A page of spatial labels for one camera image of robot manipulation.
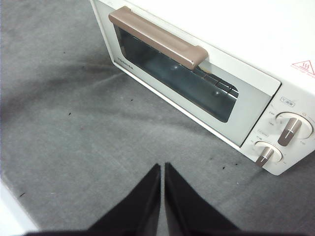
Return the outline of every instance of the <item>oven housing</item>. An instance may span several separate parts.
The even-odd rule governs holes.
[[[306,114],[304,117],[314,126],[314,111],[303,102],[314,101],[313,93],[274,78],[130,2],[91,0],[91,4],[114,65],[252,161],[262,151],[255,145],[257,142],[275,146],[282,159],[267,162],[263,166],[267,171],[279,175],[314,150],[313,133],[306,140],[293,139],[286,147],[279,145],[277,140],[284,127],[276,120],[284,112]],[[197,68],[188,70],[113,24],[109,15],[122,7],[185,42],[202,47],[209,56]],[[144,52],[149,57],[142,59]],[[215,100],[217,93],[228,99]],[[217,105],[207,102],[209,99]],[[288,101],[297,100],[299,103],[288,106]]]

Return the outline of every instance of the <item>oven door handle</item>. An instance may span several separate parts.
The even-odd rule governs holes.
[[[126,6],[110,13],[108,18],[114,25],[122,28],[190,70],[194,70],[208,57],[208,52],[202,47],[191,45],[179,37],[172,35],[133,13]]]

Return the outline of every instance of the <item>toaster oven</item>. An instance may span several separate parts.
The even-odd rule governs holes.
[[[294,4],[263,2],[268,16],[233,1],[91,4],[114,65],[257,165],[279,175],[315,149],[315,36],[278,27]]]

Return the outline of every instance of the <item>temperature knob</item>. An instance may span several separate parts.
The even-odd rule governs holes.
[[[277,115],[276,120],[282,125],[286,123],[278,139],[278,143],[281,146],[287,146],[296,135],[297,138],[306,139],[312,134],[312,125],[305,118],[297,114],[290,112],[280,113]]]
[[[259,141],[255,144],[255,146],[264,148],[260,156],[255,161],[256,165],[260,167],[265,165],[268,160],[272,162],[279,162],[282,159],[281,152],[275,146],[267,142]]]

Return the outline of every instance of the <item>oven window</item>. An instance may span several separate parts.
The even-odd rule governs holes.
[[[191,71],[138,38],[115,26],[124,57],[221,122],[227,122],[238,98],[237,89],[197,67]]]

